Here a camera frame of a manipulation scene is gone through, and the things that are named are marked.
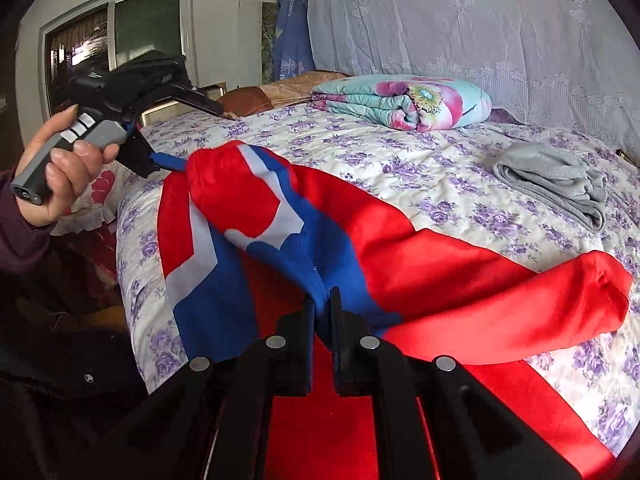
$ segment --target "floral bedsheet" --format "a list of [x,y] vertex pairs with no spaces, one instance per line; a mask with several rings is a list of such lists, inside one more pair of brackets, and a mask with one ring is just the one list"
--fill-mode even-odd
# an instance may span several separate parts
[[[426,134],[390,130],[306,105],[240,121],[191,112],[148,131],[158,151],[187,156],[231,139],[339,176],[429,228],[542,271],[591,250],[613,254],[634,276],[629,314],[614,333],[529,358],[613,453],[640,419],[640,173],[597,139],[565,128],[483,123]],[[515,140],[577,152],[607,175],[606,227],[592,234],[561,211],[497,180],[495,157]],[[118,210],[118,280],[132,345],[148,390],[187,357],[165,300],[156,217],[166,172],[132,174]]]

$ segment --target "fingernail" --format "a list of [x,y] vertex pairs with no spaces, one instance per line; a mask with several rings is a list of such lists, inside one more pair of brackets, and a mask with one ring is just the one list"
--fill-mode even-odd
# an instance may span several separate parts
[[49,156],[51,160],[53,160],[54,162],[59,162],[60,160],[65,158],[65,150],[61,150],[60,148],[54,148],[49,153]]
[[74,142],[74,152],[78,155],[86,155],[89,152],[89,143],[85,140],[76,140]]

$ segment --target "red sleeve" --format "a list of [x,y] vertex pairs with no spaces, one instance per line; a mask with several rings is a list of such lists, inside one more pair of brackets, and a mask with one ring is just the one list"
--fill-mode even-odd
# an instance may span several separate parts
[[47,250],[53,225],[36,228],[20,214],[11,192],[13,170],[0,173],[0,270],[27,272]]

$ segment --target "white button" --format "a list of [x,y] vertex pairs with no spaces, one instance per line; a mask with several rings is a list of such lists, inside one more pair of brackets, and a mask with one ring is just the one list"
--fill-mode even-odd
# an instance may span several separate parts
[[73,131],[75,131],[78,137],[82,137],[82,135],[86,132],[86,127],[84,126],[84,124],[79,123],[78,121],[73,123],[70,127]]
[[65,139],[69,144],[73,144],[78,138],[78,136],[71,130],[64,130],[63,132],[60,132],[60,137]]
[[78,121],[84,124],[87,128],[91,128],[95,124],[94,118],[89,114],[80,114]]

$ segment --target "window frame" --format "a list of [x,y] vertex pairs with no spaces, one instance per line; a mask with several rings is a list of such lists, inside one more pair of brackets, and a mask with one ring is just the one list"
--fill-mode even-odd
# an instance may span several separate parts
[[[49,85],[47,85],[47,34],[79,16],[91,12],[97,7],[107,5],[107,51],[109,56],[109,70],[113,70],[116,68],[114,11],[116,3],[121,1],[123,0],[89,0],[51,20],[40,28],[40,37],[38,39],[38,86],[40,87],[40,108],[42,110],[43,121],[47,121],[51,117],[49,111]],[[198,71],[196,69],[196,52],[193,34],[193,0],[180,0],[180,42],[182,44],[182,53],[185,56],[185,65],[189,79],[191,79],[191,83],[194,86],[198,86]]]

